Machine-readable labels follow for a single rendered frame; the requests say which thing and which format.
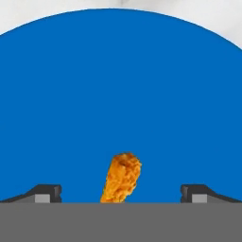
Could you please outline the orange fried chicken piece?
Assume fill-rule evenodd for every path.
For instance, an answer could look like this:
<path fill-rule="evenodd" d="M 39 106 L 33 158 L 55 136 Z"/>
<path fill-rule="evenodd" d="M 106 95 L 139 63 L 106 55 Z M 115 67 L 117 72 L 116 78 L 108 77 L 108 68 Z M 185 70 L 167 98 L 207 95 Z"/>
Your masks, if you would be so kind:
<path fill-rule="evenodd" d="M 137 185 L 142 164 L 132 153 L 115 155 L 106 177 L 101 203 L 123 203 Z"/>

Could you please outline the blue round plate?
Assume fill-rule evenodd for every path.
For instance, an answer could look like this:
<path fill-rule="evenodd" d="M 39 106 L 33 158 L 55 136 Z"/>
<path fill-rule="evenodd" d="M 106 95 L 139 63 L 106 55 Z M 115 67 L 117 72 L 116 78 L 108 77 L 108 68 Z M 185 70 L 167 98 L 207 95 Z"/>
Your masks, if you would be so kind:
<path fill-rule="evenodd" d="M 142 164 L 134 202 L 176 202 L 184 183 L 242 199 L 242 49 L 122 9 L 0 35 L 0 199 L 57 183 L 66 202 L 97 202 L 122 152 Z"/>

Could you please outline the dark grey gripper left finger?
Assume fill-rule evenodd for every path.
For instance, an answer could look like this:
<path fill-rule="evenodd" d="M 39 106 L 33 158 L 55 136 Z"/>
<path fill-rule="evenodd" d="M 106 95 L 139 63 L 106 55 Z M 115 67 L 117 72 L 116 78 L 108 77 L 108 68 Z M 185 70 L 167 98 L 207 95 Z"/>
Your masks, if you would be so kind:
<path fill-rule="evenodd" d="M 0 203 L 61 203 L 60 184 L 38 184 L 24 194 L 0 200 Z"/>

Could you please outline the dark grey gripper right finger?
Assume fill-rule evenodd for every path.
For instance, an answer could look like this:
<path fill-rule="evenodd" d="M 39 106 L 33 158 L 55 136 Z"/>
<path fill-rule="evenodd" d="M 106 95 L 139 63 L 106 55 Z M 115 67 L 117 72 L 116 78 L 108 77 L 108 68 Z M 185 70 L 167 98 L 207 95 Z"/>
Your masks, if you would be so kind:
<path fill-rule="evenodd" d="M 220 195 L 205 184 L 182 184 L 181 203 L 242 203 L 242 200 Z"/>

